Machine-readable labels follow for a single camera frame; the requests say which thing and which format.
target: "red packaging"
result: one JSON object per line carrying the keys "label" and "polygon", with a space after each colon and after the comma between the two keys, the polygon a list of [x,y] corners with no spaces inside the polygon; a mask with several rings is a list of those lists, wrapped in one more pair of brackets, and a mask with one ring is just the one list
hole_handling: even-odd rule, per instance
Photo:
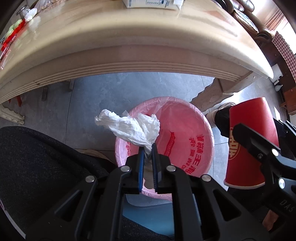
{"label": "red packaging", "polygon": [[25,25],[26,21],[25,19],[22,20],[22,22],[19,24],[19,26],[12,32],[11,35],[9,35],[9,37],[4,41],[2,47],[1,47],[1,51],[4,51],[5,48],[8,46],[8,43],[13,39],[13,37],[23,28],[23,26]]}
{"label": "red packaging", "polygon": [[237,143],[232,135],[239,123],[252,128],[273,144],[279,146],[276,127],[264,97],[242,102],[230,108],[229,155],[224,184],[237,189],[255,189],[265,184],[261,163]]}

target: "table top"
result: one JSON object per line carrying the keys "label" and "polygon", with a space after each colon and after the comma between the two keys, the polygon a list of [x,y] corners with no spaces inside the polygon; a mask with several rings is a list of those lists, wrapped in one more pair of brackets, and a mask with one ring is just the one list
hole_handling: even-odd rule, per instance
{"label": "table top", "polygon": [[273,76],[244,28],[209,0],[187,0],[180,11],[127,9],[121,0],[67,0],[39,13],[18,33],[0,63],[0,89],[31,68],[61,56],[123,45],[185,49],[225,60],[229,69],[242,66]]}

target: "table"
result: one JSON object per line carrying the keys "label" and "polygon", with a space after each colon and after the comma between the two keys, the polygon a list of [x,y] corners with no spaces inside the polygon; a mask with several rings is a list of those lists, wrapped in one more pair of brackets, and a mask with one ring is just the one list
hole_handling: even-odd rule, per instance
{"label": "table", "polygon": [[251,36],[210,0],[187,0],[180,11],[68,0],[35,16],[11,44],[0,62],[0,103],[59,81],[132,71],[215,77],[192,100],[202,111],[273,77]]}

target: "shoe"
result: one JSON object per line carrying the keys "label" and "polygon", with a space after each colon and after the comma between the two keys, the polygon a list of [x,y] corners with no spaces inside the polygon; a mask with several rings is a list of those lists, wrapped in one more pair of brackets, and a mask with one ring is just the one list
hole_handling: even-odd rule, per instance
{"label": "shoe", "polygon": [[224,109],[226,107],[234,106],[234,105],[236,105],[234,102],[227,102],[227,103],[221,105],[217,110],[213,110],[210,113],[206,114],[205,117],[207,118],[207,120],[208,120],[209,124],[211,125],[211,127],[212,128],[216,127],[215,115],[216,115],[218,110]]}
{"label": "shoe", "polygon": [[103,153],[96,151],[96,150],[92,150],[92,149],[88,149],[88,150],[75,149],[75,150],[82,153],[82,154],[86,154],[86,155],[94,156],[94,157],[99,157],[99,158],[103,158],[103,159],[110,161],[109,158],[106,157]]}

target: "white tissue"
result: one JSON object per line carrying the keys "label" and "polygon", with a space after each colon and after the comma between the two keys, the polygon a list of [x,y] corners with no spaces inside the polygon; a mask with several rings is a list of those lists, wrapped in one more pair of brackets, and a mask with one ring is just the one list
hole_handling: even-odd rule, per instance
{"label": "white tissue", "polygon": [[32,8],[29,12],[25,15],[26,22],[29,22],[33,19],[33,17],[37,14],[37,8]]}
{"label": "white tissue", "polygon": [[160,122],[156,115],[150,117],[140,113],[137,118],[120,117],[105,109],[95,117],[95,123],[110,129],[114,135],[127,142],[144,147],[145,161],[149,162],[152,144],[158,137],[160,130]]}

